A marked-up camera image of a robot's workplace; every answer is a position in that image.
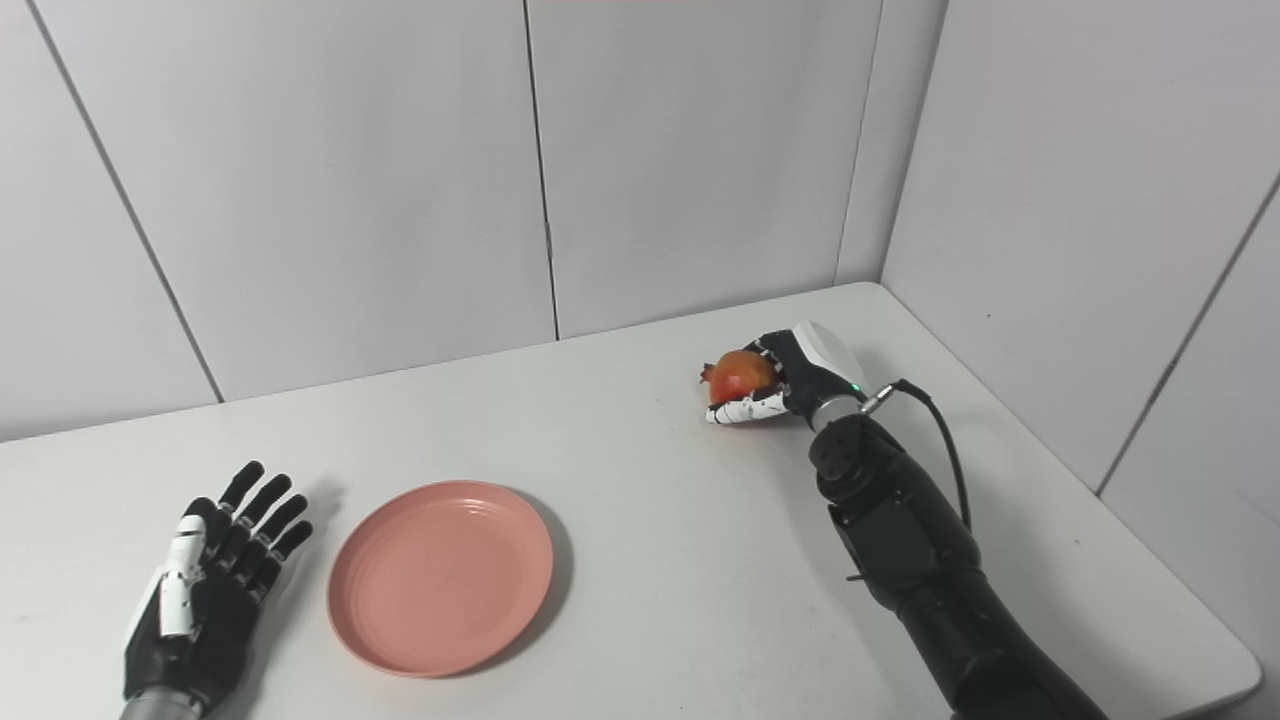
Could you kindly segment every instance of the pomegranate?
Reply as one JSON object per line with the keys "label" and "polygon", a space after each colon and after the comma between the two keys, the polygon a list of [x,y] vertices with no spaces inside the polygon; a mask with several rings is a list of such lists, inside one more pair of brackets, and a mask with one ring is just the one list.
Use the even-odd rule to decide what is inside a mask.
{"label": "pomegranate", "polygon": [[778,382],[778,373],[756,352],[731,350],[714,365],[703,365],[703,382],[710,383],[712,405],[719,405]]}

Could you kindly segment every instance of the pink plate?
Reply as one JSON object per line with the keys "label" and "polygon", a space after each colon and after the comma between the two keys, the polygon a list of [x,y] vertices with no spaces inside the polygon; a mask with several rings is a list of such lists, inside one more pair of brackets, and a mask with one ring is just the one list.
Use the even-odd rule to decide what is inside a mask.
{"label": "pink plate", "polygon": [[357,657],[443,678],[489,660],[529,625],[552,579],[552,541],[507,488],[412,489],[351,533],[329,575],[329,620]]}

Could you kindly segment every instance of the silver cylinder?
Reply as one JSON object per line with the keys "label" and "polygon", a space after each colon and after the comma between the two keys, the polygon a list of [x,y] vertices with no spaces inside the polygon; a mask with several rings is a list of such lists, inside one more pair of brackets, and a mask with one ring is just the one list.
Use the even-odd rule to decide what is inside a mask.
{"label": "silver cylinder", "polygon": [[154,687],[124,703],[120,720],[200,720],[200,701],[173,688]]}
{"label": "silver cylinder", "polygon": [[863,411],[861,402],[851,395],[837,395],[818,406],[809,420],[813,432],[820,433],[823,428],[841,418],[856,415]]}

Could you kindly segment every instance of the black cable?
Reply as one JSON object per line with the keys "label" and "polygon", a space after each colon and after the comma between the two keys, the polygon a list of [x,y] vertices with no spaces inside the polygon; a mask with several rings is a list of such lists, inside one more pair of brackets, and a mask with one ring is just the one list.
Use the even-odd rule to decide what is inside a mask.
{"label": "black cable", "polygon": [[951,429],[947,428],[947,421],[942,419],[942,411],[933,404],[933,398],[929,397],[929,393],[924,392],[906,378],[893,383],[893,389],[905,392],[906,395],[919,400],[925,407],[929,409],[929,414],[933,415],[934,421],[938,423],[938,430],[942,433],[942,442],[947,446],[947,457],[951,460],[951,473],[956,478],[956,500],[960,502],[960,521],[964,523],[965,528],[973,530],[973,521],[969,516],[969,491],[964,486],[964,470],[960,469],[960,454],[956,452],[956,443],[951,439]]}

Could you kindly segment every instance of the robotic hand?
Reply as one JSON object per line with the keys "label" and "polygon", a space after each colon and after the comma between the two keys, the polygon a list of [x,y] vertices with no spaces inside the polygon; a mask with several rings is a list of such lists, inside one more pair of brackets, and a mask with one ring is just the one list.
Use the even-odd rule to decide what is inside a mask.
{"label": "robotic hand", "polygon": [[301,495],[259,524],[289,491],[285,475],[234,515],[262,474],[244,465],[218,503],[197,498],[178,521],[124,651],[122,720],[200,720],[239,684],[262,601],[312,532],[305,520],[285,530],[306,510]]}
{"label": "robotic hand", "polygon": [[708,423],[730,425],[794,413],[819,429],[813,425],[812,418],[823,405],[836,402],[856,407],[867,401],[858,384],[863,377],[861,366],[822,325],[806,320],[790,331],[762,334],[744,350],[771,360],[780,382],[741,400],[709,406]]}
{"label": "robotic hand", "polygon": [[[827,329],[801,323],[746,346],[774,364],[780,383],[707,409],[732,424],[794,413],[817,433],[809,460],[818,491],[872,597],[919,650],[957,720],[1106,720],[1101,710],[1005,609],[969,532],[960,462],[933,400],[908,380],[868,397],[861,368]],[[957,514],[933,479],[870,414],[901,391],[942,430],[956,473]]]}

